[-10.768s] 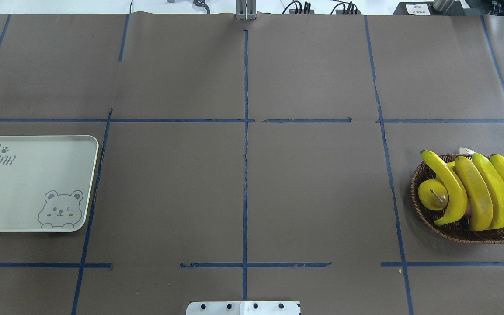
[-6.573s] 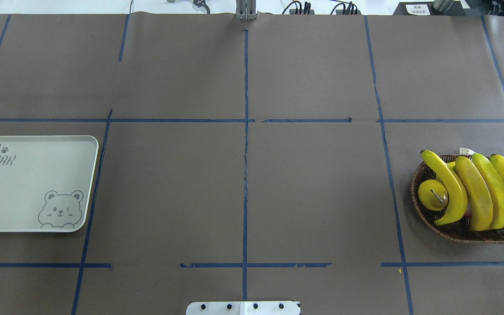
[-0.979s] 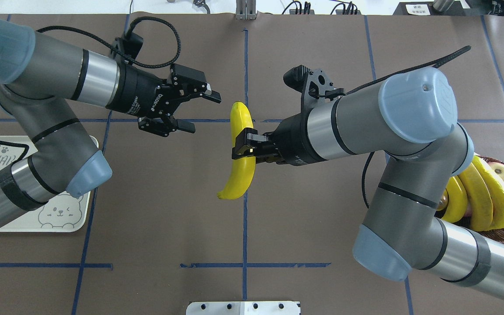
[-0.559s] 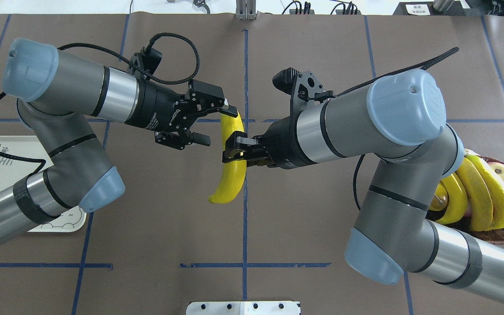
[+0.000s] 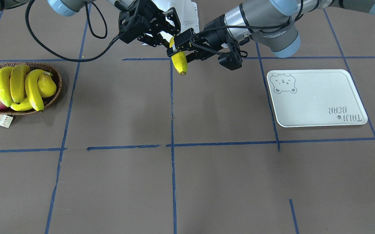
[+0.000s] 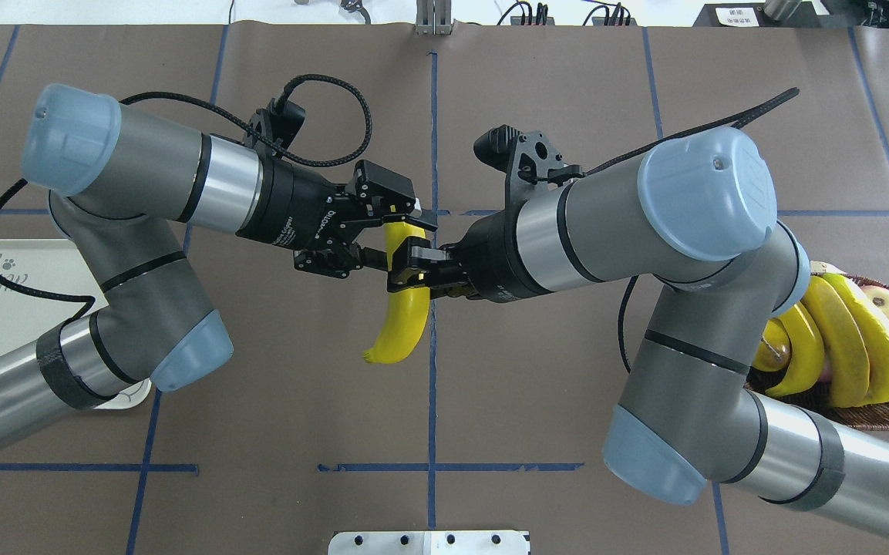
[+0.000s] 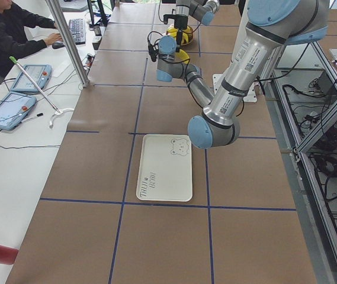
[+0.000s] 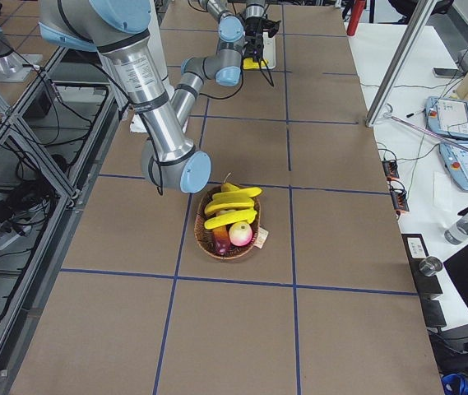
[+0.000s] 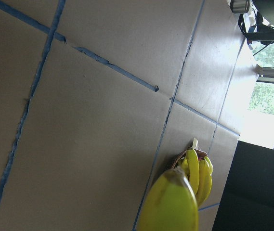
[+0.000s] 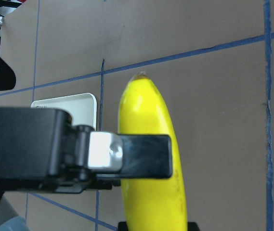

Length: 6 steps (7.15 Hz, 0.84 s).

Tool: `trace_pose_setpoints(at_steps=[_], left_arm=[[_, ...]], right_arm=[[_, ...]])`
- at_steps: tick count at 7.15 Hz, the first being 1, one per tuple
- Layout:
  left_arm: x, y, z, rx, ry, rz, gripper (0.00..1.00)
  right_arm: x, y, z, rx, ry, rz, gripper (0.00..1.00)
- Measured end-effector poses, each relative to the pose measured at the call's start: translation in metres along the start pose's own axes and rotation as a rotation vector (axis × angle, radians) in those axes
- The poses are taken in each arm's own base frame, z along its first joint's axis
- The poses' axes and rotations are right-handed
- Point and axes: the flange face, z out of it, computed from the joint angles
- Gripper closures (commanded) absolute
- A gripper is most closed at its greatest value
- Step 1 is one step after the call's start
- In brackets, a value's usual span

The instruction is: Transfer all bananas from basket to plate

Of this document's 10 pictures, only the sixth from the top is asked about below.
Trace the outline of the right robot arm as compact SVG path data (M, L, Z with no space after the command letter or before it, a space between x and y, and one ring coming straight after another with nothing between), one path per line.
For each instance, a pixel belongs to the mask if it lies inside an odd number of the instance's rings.
M810 282L746 133L671 138L602 171L509 126L473 153L507 175L504 210L458 243L394 248L389 291L504 303L654 275L662 293L613 410L606 466L666 503L726 483L889 538L889 443L744 387L765 323Z

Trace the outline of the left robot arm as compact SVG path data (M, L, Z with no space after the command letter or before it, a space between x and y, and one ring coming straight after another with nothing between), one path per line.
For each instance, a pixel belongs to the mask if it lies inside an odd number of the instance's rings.
M289 148L305 119L289 101L306 82L330 83L359 102L365 127L352 153L310 160ZM436 228L406 177L361 159L372 137L359 89L307 74L250 122L177 92L117 101L52 84L36 100L22 176L0 210L32 183L83 257L106 306L92 295L20 285L18 294L79 310L0 356L0 449L57 419L95 409L150 380L178 390L220 368L234 347L170 224L191 224L286 248L308 273L343 280L387 271L402 238Z

